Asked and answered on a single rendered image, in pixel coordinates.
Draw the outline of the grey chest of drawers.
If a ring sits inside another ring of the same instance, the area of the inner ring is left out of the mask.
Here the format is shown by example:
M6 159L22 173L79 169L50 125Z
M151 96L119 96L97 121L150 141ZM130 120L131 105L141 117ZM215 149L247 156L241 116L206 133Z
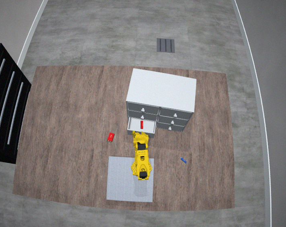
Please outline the grey chest of drawers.
M195 94L196 79L155 71L133 69L126 98L128 121L128 102L159 107L156 128L161 107L192 112L181 131L183 132L194 113Z

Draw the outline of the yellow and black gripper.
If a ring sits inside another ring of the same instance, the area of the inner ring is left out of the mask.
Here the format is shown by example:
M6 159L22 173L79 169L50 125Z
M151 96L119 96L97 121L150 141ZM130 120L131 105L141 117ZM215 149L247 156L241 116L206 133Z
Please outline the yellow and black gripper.
M133 135L133 138L137 138L137 137L138 137L138 138L144 138L144 139L146 139L147 142L148 142L149 137L148 137L148 135L145 134L144 132L141 132L141 134L139 134L138 132L133 131L133 132L132 132L132 135Z

